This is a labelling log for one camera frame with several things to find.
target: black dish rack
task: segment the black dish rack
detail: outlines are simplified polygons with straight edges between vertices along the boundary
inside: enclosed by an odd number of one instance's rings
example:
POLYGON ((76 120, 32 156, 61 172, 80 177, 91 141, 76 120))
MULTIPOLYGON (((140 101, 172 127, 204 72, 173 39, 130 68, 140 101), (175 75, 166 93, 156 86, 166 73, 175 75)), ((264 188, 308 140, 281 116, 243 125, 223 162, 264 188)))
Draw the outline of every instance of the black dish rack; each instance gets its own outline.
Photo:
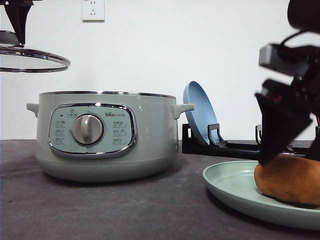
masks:
MULTIPOLYGON (((233 143, 224 140, 220 135, 220 124, 209 124, 207 127, 209 146, 201 145, 195 138, 192 129, 189 124, 182 125, 182 153, 183 154, 196 154, 196 155, 208 155, 217 157, 229 157, 239 159, 258 160, 259 150, 262 138, 261 125, 255 126, 255 143, 233 143), (212 139, 212 131, 216 130, 216 133, 220 139, 219 142, 214 142, 212 139)), ((320 127, 315 127, 316 137, 314 142, 320 140, 320 127)), ((288 145, 282 150, 283 154, 295 155, 299 157, 305 157, 310 150, 308 147, 296 147, 288 145)))

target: slow cooker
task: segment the slow cooker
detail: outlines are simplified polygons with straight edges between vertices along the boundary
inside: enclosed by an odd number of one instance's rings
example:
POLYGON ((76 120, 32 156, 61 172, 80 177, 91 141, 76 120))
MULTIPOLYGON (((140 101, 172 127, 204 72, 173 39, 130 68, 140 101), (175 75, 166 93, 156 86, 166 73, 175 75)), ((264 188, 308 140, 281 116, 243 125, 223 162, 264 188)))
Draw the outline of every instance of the slow cooker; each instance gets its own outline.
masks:
POLYGON ((26 108, 37 117, 36 159, 56 178, 114 182, 165 170, 178 152, 177 119, 194 110, 170 95, 58 91, 26 108))

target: glass lid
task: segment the glass lid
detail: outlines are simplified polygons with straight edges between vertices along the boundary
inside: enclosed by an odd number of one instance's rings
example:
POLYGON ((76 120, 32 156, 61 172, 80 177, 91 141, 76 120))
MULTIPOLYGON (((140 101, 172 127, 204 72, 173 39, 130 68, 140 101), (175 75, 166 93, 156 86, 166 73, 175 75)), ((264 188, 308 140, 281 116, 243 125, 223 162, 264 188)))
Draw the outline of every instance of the glass lid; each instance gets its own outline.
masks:
POLYGON ((67 58, 25 48, 14 32, 0 31, 0 72, 51 73, 67 70, 69 66, 67 58))

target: power socket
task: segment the power socket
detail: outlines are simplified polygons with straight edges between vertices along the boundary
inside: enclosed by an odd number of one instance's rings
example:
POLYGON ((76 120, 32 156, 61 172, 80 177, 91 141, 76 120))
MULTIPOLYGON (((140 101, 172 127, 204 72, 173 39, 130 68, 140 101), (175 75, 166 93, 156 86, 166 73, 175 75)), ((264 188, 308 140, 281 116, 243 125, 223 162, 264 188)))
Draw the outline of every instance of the power socket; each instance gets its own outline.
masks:
POLYGON ((83 21, 105 20, 105 0, 81 0, 81 2, 83 21))

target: tabletop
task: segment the tabletop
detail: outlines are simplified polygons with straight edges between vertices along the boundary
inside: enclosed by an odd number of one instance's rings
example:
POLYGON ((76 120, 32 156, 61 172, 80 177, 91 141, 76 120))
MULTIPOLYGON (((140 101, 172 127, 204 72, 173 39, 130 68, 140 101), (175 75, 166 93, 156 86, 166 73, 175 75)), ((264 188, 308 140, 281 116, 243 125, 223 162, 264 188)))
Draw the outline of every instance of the tabletop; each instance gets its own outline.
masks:
POLYGON ((237 212, 207 189, 203 170, 236 158, 180 153, 166 171, 116 183, 80 183, 42 172, 35 140, 2 140, 2 240, 319 239, 319 231, 237 212))

